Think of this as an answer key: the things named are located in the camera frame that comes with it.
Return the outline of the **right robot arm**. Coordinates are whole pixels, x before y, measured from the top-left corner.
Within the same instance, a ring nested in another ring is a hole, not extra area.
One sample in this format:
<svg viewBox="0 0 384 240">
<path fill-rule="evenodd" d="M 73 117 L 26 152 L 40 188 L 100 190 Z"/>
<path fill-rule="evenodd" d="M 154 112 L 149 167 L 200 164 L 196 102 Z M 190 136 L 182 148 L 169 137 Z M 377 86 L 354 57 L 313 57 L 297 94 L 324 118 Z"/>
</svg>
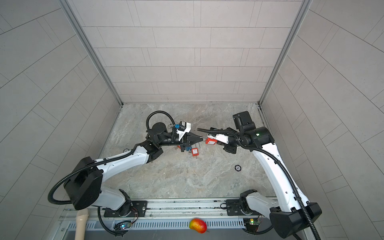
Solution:
<svg viewBox="0 0 384 240">
<path fill-rule="evenodd" d="M 259 193 L 247 191 L 243 194 L 246 209 L 267 217 L 281 238 L 297 236 L 299 231 L 310 228 L 314 238 L 319 240 L 321 237 L 314 222 L 322 210 L 318 203 L 311 203 L 295 183 L 270 131 L 265 127 L 257 128 L 247 111 L 233 115 L 233 119 L 236 129 L 225 129 L 229 134 L 227 145 L 234 150 L 242 147 L 254 154 L 278 199 L 272 204 Z"/>
</svg>

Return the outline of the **red padlock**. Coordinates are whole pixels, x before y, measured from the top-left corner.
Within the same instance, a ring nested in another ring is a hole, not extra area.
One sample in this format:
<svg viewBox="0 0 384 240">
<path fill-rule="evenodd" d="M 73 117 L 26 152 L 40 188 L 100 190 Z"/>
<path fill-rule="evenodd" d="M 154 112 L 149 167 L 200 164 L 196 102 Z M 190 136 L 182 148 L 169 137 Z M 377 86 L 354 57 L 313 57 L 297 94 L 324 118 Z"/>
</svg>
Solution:
<svg viewBox="0 0 384 240">
<path fill-rule="evenodd" d="M 198 150 L 198 148 L 193 148 L 193 149 L 191 150 L 191 152 L 192 152 L 193 157 L 197 157 L 197 156 L 199 155 L 199 150 Z"/>
<path fill-rule="evenodd" d="M 212 139 L 212 138 L 206 138 L 205 143 L 207 145 L 215 145 L 217 143 L 217 140 L 216 139 Z"/>
</svg>

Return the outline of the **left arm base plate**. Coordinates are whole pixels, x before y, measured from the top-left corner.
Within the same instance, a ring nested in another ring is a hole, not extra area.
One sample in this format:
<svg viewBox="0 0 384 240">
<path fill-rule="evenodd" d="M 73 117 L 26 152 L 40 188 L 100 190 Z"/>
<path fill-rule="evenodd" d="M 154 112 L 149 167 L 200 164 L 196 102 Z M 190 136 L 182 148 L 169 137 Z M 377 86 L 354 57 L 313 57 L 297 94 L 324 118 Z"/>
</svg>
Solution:
<svg viewBox="0 0 384 240">
<path fill-rule="evenodd" d="M 104 208 L 105 218 L 133 218 L 144 217 L 146 214 L 148 202 L 147 201 L 132 201 L 128 207 L 123 205 L 120 209 L 114 211 L 108 208 Z"/>
</svg>

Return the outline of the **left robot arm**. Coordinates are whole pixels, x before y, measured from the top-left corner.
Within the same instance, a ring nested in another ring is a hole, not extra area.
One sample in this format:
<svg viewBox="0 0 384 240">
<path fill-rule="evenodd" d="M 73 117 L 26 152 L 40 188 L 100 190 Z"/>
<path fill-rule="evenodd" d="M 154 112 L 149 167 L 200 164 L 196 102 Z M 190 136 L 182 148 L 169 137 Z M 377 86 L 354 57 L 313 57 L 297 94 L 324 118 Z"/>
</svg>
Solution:
<svg viewBox="0 0 384 240">
<path fill-rule="evenodd" d="M 179 146 L 185 151 L 202 141 L 203 137 L 191 133 L 190 123 L 181 122 L 171 131 L 164 123 L 156 123 L 148 130 L 146 140 L 129 152 L 105 159 L 82 159 L 75 168 L 78 173 L 65 181 L 64 188 L 76 210 L 95 206 L 125 212 L 131 203 L 128 194 L 105 187 L 106 180 L 154 161 L 163 153 L 163 146 Z"/>
</svg>

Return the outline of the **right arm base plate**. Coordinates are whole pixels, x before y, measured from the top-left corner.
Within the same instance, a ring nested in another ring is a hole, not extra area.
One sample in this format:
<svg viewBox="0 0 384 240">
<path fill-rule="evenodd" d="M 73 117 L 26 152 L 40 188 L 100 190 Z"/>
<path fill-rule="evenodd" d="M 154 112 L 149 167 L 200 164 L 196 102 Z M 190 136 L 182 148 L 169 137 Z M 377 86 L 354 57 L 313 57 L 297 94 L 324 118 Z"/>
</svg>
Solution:
<svg viewBox="0 0 384 240">
<path fill-rule="evenodd" d="M 227 211 L 228 216 L 261 216 L 257 211 L 243 208 L 239 199 L 226 200 L 224 205 L 221 208 Z"/>
</svg>

